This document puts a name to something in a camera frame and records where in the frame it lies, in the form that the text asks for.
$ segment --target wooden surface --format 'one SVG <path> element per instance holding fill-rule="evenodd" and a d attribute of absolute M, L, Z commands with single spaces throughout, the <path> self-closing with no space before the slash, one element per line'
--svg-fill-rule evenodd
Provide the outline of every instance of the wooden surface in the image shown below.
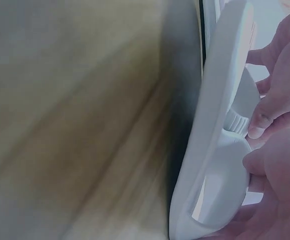
<path fill-rule="evenodd" d="M 181 2 L 0 0 L 0 240 L 168 239 L 200 75 Z"/>

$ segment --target finger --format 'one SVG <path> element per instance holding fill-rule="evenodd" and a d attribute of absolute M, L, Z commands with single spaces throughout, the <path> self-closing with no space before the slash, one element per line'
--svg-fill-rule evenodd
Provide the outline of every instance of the finger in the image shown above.
<path fill-rule="evenodd" d="M 219 230 L 217 233 L 220 236 L 232 236 L 236 237 L 243 233 L 246 229 L 246 223 L 241 221 L 232 221 L 223 229 Z"/>
<path fill-rule="evenodd" d="M 248 136 L 251 139 L 260 138 L 276 118 L 289 112 L 289 99 L 289 96 L 278 95 L 269 91 L 256 106 L 249 125 Z"/>
<path fill-rule="evenodd" d="M 252 193 L 263 193 L 268 179 L 265 176 L 251 175 L 248 191 Z"/>
<path fill-rule="evenodd" d="M 234 240 L 235 237 L 233 236 L 209 236 L 200 238 L 200 240 Z"/>
<path fill-rule="evenodd" d="M 249 173 L 257 176 L 266 175 L 265 163 L 262 152 L 262 149 L 258 149 L 244 157 L 243 164 Z"/>
<path fill-rule="evenodd" d="M 247 222 L 249 221 L 258 209 L 259 203 L 250 204 L 240 207 L 239 211 L 233 218 L 234 222 Z"/>
<path fill-rule="evenodd" d="M 264 65 L 264 61 L 262 58 L 262 49 L 250 50 L 247 56 L 247 63 L 253 65 Z"/>
<path fill-rule="evenodd" d="M 261 148 L 274 133 L 283 129 L 290 129 L 290 112 L 285 113 L 275 119 L 274 122 L 265 130 L 260 138 L 251 139 L 247 137 L 246 139 L 253 149 L 258 149 Z"/>
<path fill-rule="evenodd" d="M 264 96 L 266 95 L 271 87 L 271 76 L 267 77 L 264 80 L 256 82 L 259 94 Z"/>

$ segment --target white plastic object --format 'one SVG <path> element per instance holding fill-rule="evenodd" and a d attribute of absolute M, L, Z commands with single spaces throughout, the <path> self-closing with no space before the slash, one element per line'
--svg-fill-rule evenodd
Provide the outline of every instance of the white plastic object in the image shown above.
<path fill-rule="evenodd" d="M 260 101 L 245 69 L 253 7 L 226 4 L 214 31 L 187 150 L 170 206 L 170 240 L 210 235 L 234 217 L 249 184 L 242 160 L 250 117 Z"/>

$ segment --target fingernail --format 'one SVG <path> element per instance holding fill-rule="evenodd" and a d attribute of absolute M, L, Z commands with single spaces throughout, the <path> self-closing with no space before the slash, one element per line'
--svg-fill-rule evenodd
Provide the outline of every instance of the fingernail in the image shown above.
<path fill-rule="evenodd" d="M 265 129 L 263 128 L 253 127 L 249 129 L 248 137 L 250 137 L 251 139 L 258 139 L 262 136 L 262 134 L 264 134 L 264 132 L 265 132 Z"/>

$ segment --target hand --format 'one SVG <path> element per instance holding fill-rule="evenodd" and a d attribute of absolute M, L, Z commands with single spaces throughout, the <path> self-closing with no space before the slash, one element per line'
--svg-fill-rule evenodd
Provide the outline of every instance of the hand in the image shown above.
<path fill-rule="evenodd" d="M 244 158 L 258 204 L 243 206 L 218 236 L 203 240 L 290 240 L 290 129 L 276 133 Z"/>
<path fill-rule="evenodd" d="M 248 141 L 257 145 L 273 133 L 290 128 L 290 15 L 280 23 L 267 47 L 249 52 L 247 62 L 266 66 L 270 73 L 257 83 L 265 97 L 256 107 L 249 126 Z"/>

